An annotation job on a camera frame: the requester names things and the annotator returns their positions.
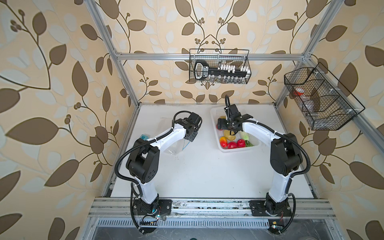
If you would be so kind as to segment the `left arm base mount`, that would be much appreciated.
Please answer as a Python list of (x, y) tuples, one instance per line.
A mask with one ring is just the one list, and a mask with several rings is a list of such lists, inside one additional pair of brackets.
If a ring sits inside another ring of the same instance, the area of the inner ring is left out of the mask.
[(133, 202), (133, 209), (139, 216), (165, 216), (170, 215), (173, 201), (170, 199), (156, 199), (152, 204), (147, 204), (138, 199)]

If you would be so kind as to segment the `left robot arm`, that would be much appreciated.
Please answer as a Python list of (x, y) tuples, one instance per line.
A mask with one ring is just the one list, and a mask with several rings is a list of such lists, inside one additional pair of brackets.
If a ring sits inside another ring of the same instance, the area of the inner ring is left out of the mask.
[(147, 140), (137, 139), (133, 147), (119, 157), (115, 175), (137, 186), (139, 198), (145, 204), (155, 203), (159, 194), (151, 181), (158, 172), (161, 152), (182, 139), (193, 142), (202, 123), (202, 118), (194, 112), (177, 112), (168, 130)]

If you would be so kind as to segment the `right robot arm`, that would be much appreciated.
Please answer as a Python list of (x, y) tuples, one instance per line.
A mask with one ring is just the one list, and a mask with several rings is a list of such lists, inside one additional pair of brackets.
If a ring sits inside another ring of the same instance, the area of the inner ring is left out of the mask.
[(309, 155), (295, 135), (279, 133), (248, 114), (242, 115), (237, 106), (230, 103), (229, 96), (225, 96), (225, 104), (226, 119), (218, 119), (218, 128), (235, 133), (243, 131), (270, 147), (270, 164), (275, 173), (266, 200), (274, 204), (284, 202), (293, 178), (310, 170)]

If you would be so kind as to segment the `yellow potato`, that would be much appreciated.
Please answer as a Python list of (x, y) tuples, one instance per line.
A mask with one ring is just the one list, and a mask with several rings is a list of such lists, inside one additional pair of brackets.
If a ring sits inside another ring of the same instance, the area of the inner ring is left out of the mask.
[(236, 135), (230, 136), (230, 130), (224, 130), (223, 134), (224, 134), (224, 137), (226, 137), (228, 141), (234, 141), (236, 139)]

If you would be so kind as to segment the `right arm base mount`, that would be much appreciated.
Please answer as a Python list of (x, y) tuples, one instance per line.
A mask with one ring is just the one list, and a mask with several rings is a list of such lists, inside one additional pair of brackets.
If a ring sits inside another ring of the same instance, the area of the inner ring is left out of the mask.
[(280, 203), (273, 200), (252, 200), (249, 206), (253, 217), (291, 217), (293, 207), (290, 206), (288, 199)]

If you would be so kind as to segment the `clear zip top bag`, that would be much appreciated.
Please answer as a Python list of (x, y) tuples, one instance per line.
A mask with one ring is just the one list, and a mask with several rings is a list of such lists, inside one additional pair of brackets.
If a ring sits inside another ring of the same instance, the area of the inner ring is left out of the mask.
[(183, 152), (189, 144), (190, 144), (189, 140), (186, 140), (186, 139), (179, 140), (173, 143), (169, 148), (164, 150), (164, 153), (168, 155), (176, 156), (181, 152)]

